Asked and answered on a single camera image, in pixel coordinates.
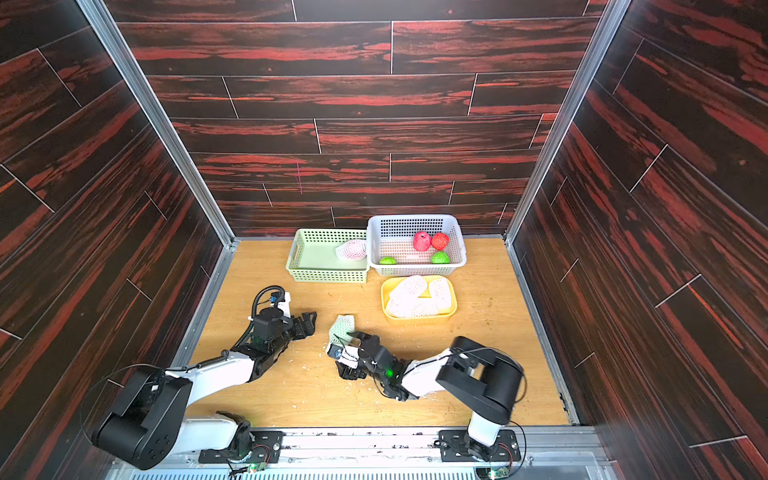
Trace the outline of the red apple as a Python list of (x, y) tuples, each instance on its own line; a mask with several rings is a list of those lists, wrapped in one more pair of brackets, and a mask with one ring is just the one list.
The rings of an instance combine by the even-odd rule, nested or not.
[(431, 237), (431, 246), (435, 250), (444, 251), (449, 244), (450, 238), (442, 232), (438, 232)]

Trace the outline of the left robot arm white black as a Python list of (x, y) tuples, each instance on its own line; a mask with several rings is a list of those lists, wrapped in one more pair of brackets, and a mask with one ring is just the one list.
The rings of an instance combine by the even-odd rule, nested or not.
[(281, 308), (268, 307), (216, 358), (180, 370), (138, 367), (92, 428), (92, 445), (140, 470), (191, 452), (199, 453), (204, 463), (268, 461), (272, 441), (256, 438), (245, 417), (219, 411), (193, 418), (187, 409), (214, 393), (261, 378), (290, 342), (315, 333), (316, 321), (314, 311), (287, 317)]

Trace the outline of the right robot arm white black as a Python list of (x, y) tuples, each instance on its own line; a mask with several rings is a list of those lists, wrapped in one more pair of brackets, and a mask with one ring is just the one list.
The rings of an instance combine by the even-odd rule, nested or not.
[(332, 334), (327, 355), (346, 380), (370, 377), (379, 392), (400, 402), (446, 391), (472, 411), (465, 435), (469, 448), (490, 449), (511, 420), (523, 367), (510, 356), (467, 337), (423, 360), (398, 358), (376, 335)]

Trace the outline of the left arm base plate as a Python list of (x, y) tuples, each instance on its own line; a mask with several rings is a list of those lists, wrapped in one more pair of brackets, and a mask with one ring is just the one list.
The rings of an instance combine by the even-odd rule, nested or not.
[(284, 432), (278, 430), (241, 431), (235, 434), (230, 445), (221, 450), (202, 450), (198, 457), (200, 464), (261, 464), (279, 461)]

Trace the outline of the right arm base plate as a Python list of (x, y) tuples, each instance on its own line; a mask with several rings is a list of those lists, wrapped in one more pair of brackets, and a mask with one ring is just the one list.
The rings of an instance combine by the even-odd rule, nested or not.
[(440, 430), (433, 446), (439, 449), (443, 462), (514, 463), (521, 460), (512, 430), (501, 430), (492, 446), (471, 439), (466, 429)]

